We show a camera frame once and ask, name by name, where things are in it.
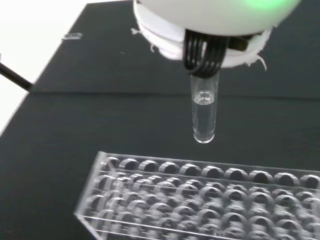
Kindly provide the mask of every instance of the black fabric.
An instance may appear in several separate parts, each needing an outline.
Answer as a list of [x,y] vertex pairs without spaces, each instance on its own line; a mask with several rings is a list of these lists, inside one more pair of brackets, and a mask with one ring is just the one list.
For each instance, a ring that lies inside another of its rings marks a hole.
[[[319,98],[319,9],[319,0],[303,0],[261,53],[267,72],[261,63],[224,69],[219,94]],[[152,53],[131,28],[131,1],[88,4],[70,31],[82,40],[61,43],[34,91],[189,93],[182,61]]]
[[320,102],[220,97],[203,145],[190,101],[30,94],[0,138],[2,239],[92,239],[73,211],[98,151],[320,170]]

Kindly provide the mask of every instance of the black cable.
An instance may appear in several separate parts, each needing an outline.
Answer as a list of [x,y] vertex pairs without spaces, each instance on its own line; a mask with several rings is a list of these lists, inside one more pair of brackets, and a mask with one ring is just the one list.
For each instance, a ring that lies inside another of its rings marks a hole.
[[11,82],[17,84],[19,87],[23,88],[24,90],[30,92],[33,84],[22,76],[17,74],[16,72],[12,71],[7,66],[3,65],[0,62],[0,75],[4,76],[5,78],[9,79]]
[[210,78],[221,68],[230,37],[185,31],[183,63],[190,75]]

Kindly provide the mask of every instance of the white frayed material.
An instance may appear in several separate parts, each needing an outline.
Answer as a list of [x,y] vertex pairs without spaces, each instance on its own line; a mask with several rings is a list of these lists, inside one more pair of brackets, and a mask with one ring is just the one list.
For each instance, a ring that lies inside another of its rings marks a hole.
[[134,28],[131,28],[131,33],[133,35],[136,35],[136,34],[141,34],[141,31],[140,30],[137,30],[137,29],[134,29]]
[[152,44],[152,45],[150,45],[150,51],[151,51],[151,52],[153,52],[153,53],[155,52],[154,47],[155,47],[155,45],[153,45],[153,44]]
[[260,60],[260,62],[263,64],[264,69],[267,71],[267,64],[266,61],[259,55],[256,55],[254,58],[252,58],[250,61],[247,61],[246,64],[250,67],[251,64],[254,64],[256,61]]

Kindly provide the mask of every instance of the green light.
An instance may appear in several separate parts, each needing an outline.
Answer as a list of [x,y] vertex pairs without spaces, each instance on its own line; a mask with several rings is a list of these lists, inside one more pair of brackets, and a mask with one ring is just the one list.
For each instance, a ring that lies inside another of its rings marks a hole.
[[288,5],[292,0],[245,0],[247,4],[257,9],[275,9]]

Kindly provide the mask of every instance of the black rod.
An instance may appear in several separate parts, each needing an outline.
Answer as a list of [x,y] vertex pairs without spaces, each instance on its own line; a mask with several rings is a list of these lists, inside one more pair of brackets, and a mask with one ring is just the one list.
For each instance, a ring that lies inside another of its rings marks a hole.
[[1,62],[0,62],[0,75],[9,79],[11,82],[17,84],[19,87],[23,88],[24,90],[26,90],[28,92],[30,92],[30,89],[33,86],[33,84],[31,82],[27,81],[22,76],[20,76],[16,72],[12,71],[7,66],[3,65]]

